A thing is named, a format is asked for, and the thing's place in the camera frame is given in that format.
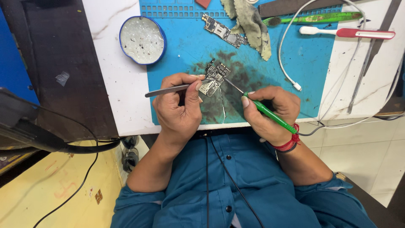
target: electronic chip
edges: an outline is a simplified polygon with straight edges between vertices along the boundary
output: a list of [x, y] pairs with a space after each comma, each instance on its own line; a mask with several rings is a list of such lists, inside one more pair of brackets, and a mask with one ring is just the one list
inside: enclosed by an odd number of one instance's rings
[[205, 68], [205, 71], [207, 72], [207, 74], [205, 75], [205, 79], [216, 79], [216, 81], [212, 81], [202, 85], [199, 90], [209, 97], [211, 97], [212, 94], [214, 94], [214, 92], [221, 86], [224, 78], [226, 78], [230, 74], [230, 69], [228, 69], [222, 63], [219, 63], [216, 67], [214, 67], [212, 65], [214, 61], [215, 59], [212, 59]]
[[239, 34], [231, 34], [228, 27], [219, 23], [217, 20], [213, 19], [207, 14], [203, 14], [202, 19], [205, 21], [204, 28], [206, 30], [208, 30], [210, 33], [215, 33], [221, 39], [230, 43], [234, 47], [239, 48], [241, 44], [247, 44], [246, 37], [243, 37]]

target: cleaning cloth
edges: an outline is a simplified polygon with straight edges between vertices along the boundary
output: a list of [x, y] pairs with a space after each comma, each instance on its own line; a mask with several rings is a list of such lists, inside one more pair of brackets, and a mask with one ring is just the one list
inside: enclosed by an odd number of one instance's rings
[[236, 17], [236, 25], [230, 30], [231, 33], [245, 33], [249, 45], [255, 48], [265, 61], [269, 60], [270, 36], [259, 11], [246, 0], [221, 0], [221, 3], [231, 19]]

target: teal shirt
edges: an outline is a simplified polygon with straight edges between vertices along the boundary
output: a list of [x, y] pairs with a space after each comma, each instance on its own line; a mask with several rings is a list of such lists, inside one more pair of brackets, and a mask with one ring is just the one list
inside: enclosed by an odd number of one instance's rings
[[[266, 228], [374, 228], [363, 206], [335, 176], [332, 180], [294, 187], [281, 169], [274, 149], [257, 135], [213, 136], [230, 175]], [[115, 203], [112, 228], [206, 227], [207, 187], [204, 139], [187, 143], [173, 161], [167, 188], [137, 193], [122, 188]], [[242, 228], [260, 227], [233, 185], [208, 138], [209, 226], [229, 228], [234, 214]]]

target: hand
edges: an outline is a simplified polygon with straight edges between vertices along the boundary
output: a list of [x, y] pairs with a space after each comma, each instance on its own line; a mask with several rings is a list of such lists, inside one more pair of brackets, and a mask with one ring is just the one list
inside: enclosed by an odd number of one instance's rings
[[179, 106], [180, 95], [184, 91], [170, 92], [157, 96], [152, 105], [156, 111], [162, 130], [159, 134], [167, 146], [173, 146], [178, 152], [197, 131], [201, 122], [201, 98], [198, 90], [204, 75], [188, 75], [176, 73], [163, 78], [160, 88], [191, 83], [185, 92], [184, 106]]
[[301, 100], [279, 86], [268, 86], [256, 92], [250, 92], [249, 98], [242, 96], [243, 115], [253, 130], [274, 146], [282, 146], [290, 141], [291, 132], [266, 115], [262, 115], [252, 100], [272, 100], [273, 107], [276, 109], [274, 113], [291, 126], [300, 113]]

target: red pad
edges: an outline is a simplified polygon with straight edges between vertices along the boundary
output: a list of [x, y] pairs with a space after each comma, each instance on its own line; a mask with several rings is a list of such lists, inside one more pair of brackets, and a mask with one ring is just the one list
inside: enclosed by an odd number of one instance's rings
[[204, 9], [208, 8], [209, 3], [211, 2], [211, 0], [196, 0], [196, 2], [202, 6]]

